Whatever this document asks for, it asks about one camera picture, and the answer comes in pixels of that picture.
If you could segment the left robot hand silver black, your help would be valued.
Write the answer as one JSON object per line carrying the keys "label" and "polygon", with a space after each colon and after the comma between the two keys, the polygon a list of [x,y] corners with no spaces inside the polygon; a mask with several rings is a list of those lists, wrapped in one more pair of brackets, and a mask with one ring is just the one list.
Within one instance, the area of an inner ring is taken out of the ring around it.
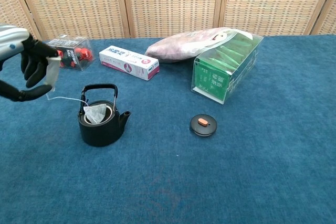
{"label": "left robot hand silver black", "polygon": [[26,29],[1,23],[1,67],[13,56],[20,55],[20,68],[27,90],[19,90],[1,81],[1,96],[14,102],[36,100],[52,90],[52,84],[35,86],[46,76],[52,60],[59,60],[58,51],[35,39]]}

